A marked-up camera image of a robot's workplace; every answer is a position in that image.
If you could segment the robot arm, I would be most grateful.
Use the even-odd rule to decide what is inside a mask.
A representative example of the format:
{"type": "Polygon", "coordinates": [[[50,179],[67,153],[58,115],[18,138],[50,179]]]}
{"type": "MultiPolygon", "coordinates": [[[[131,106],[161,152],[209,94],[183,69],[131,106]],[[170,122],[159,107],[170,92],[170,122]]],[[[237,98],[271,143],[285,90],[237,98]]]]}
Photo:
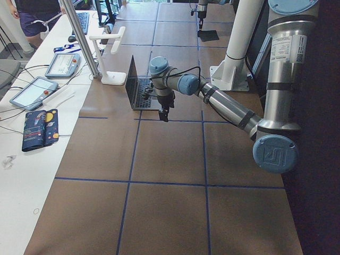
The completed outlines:
{"type": "Polygon", "coordinates": [[[208,4],[219,4],[224,5],[226,3],[229,3],[228,0],[198,0],[198,4],[196,5],[196,8],[191,9],[190,15],[193,16],[194,13],[197,13],[197,16],[199,18],[199,22],[203,23],[203,20],[207,16],[207,8],[208,4]]]}
{"type": "Polygon", "coordinates": [[[264,1],[240,1],[225,59],[210,68],[210,80],[180,71],[157,56],[149,63],[154,92],[161,104],[159,118],[168,120],[174,93],[197,95],[218,114],[244,130],[254,141],[257,165],[270,173],[291,171],[299,156],[295,142],[300,127],[293,121],[300,88],[307,38],[318,17],[318,1],[269,1],[268,33],[271,44],[266,104],[263,117],[238,103],[228,91],[248,91],[246,54],[264,1]]]}

